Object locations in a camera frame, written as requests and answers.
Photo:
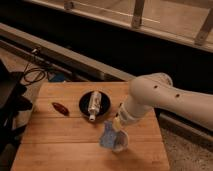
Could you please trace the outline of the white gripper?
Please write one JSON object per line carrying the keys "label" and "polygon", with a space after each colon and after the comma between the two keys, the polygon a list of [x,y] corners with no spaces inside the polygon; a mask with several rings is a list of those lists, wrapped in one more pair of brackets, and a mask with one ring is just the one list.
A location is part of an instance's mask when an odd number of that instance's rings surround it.
{"label": "white gripper", "polygon": [[126,150],[128,147],[128,143],[129,143],[128,134],[123,130],[123,127],[120,123],[120,119],[118,116],[116,116],[113,119],[112,127],[116,133],[113,151],[116,153],[119,153]]}

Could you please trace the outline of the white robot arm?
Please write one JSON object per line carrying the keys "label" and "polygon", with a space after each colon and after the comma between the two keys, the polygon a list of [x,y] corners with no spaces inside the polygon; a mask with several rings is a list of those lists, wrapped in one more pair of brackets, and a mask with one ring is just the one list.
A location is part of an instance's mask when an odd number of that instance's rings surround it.
{"label": "white robot arm", "polygon": [[138,122],[152,108],[169,111],[195,124],[208,135],[200,144],[213,152],[213,94],[175,88],[171,77],[165,73],[135,77],[113,119],[114,130],[118,132]]}

